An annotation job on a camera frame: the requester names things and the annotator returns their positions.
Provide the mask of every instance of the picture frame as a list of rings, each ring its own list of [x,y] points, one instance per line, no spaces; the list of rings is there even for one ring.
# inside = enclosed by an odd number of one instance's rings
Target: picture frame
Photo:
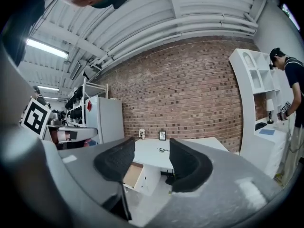
[[[158,132],[158,139],[161,141],[165,141],[167,138],[167,132],[166,131],[159,131]]]

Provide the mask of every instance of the red sticker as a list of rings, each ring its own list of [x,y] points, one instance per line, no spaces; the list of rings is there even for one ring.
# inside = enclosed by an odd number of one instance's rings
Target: red sticker
[[[87,103],[87,107],[86,108],[89,110],[89,112],[91,111],[91,109],[92,109],[92,103],[91,103],[91,101],[89,101]]]

